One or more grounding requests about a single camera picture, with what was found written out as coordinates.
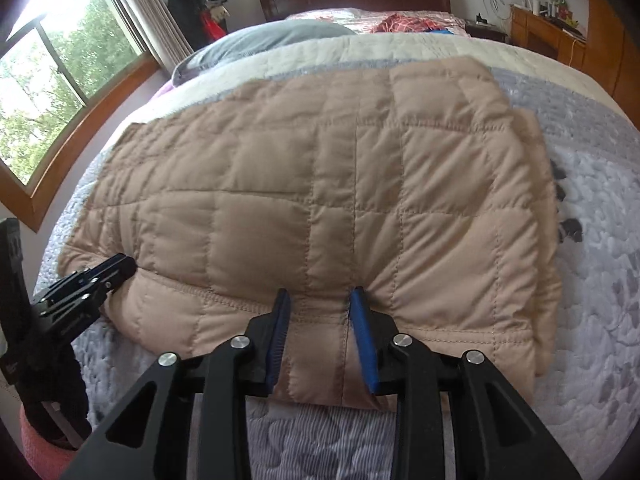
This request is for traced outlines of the beige quilted long coat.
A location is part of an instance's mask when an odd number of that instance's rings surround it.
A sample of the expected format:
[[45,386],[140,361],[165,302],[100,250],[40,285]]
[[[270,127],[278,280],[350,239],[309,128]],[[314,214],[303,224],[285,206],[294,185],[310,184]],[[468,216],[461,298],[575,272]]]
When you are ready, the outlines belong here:
[[483,351],[522,396],[551,360],[555,186],[533,112],[474,58],[254,80],[129,126],[58,256],[122,252],[107,301],[154,353],[212,351],[279,289],[293,311],[274,394],[375,408],[348,296],[432,350]]

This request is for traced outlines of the wooden desk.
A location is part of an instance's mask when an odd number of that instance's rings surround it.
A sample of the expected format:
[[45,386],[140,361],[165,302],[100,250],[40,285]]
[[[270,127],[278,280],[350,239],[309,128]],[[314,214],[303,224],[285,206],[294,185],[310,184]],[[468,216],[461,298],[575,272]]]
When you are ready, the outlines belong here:
[[510,41],[575,70],[584,65],[585,40],[519,6],[511,6]]

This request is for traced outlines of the coat rack with clothes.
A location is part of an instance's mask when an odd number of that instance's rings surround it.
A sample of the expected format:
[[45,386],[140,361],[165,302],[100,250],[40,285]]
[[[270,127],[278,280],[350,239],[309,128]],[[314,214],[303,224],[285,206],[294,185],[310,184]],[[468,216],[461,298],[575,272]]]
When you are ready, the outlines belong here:
[[167,0],[168,10],[193,51],[228,34],[229,0]]

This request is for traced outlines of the dark nightstand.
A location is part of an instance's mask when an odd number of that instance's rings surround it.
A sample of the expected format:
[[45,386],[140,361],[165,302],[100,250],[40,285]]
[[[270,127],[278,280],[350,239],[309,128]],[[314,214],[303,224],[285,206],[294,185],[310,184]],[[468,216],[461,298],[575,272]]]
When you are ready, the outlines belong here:
[[497,41],[503,44],[509,42],[508,34],[497,25],[490,24],[488,19],[480,13],[477,13],[472,20],[465,21],[465,31],[473,38]]

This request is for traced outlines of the beige curtain left window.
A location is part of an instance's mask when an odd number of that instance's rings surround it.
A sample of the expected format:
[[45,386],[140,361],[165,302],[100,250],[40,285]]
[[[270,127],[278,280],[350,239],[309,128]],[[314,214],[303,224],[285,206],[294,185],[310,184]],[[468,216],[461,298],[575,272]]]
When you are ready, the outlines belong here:
[[176,66],[193,50],[170,14],[167,4],[163,0],[120,1],[134,21],[153,58],[171,75]]

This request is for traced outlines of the red patterned cloth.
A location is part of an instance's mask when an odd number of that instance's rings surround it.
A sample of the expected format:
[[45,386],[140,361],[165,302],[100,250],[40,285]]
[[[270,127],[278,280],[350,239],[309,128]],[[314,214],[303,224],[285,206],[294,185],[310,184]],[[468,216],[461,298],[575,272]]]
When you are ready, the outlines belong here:
[[404,32],[411,34],[426,34],[434,32],[434,34],[452,35],[452,31],[440,21],[432,18],[421,18],[420,16],[409,16],[406,14],[392,14],[375,26],[371,30],[372,34],[384,34],[384,32]]

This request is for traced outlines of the large wooden frame window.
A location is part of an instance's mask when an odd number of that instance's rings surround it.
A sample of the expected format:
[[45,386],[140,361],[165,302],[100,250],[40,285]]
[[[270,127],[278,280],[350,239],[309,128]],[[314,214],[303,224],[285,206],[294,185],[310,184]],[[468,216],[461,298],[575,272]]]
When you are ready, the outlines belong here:
[[107,118],[160,66],[122,0],[1,0],[1,203],[38,231]]

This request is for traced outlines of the wooden wardrobe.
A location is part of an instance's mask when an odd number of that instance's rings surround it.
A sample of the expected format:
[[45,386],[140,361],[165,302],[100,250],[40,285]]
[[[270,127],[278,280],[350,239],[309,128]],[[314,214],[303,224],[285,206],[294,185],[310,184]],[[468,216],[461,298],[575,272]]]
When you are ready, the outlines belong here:
[[639,127],[639,48],[608,0],[589,0],[582,70],[597,81]]

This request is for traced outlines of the grey pillow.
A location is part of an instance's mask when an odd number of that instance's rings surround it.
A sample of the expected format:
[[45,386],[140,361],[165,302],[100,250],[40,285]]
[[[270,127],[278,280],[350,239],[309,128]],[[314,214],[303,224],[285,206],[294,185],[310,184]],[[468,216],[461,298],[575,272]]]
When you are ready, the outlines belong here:
[[356,32],[343,25],[317,20],[277,21],[250,26],[223,36],[190,54],[175,67],[171,84],[177,88],[217,65],[291,44],[355,35]]

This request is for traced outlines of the grey patterned quilted bedspread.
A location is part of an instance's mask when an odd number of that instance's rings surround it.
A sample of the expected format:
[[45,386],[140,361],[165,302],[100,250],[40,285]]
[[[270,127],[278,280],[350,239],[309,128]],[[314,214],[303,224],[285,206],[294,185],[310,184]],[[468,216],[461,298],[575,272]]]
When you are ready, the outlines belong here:
[[47,286],[137,274],[74,342],[90,422],[166,351],[213,350],[292,296],[281,375],[247,401],[256,479],[386,479],[355,287],[435,352],[480,350],[582,478],[639,421],[639,133],[590,77],[439,34],[238,55],[133,112],[44,253]]

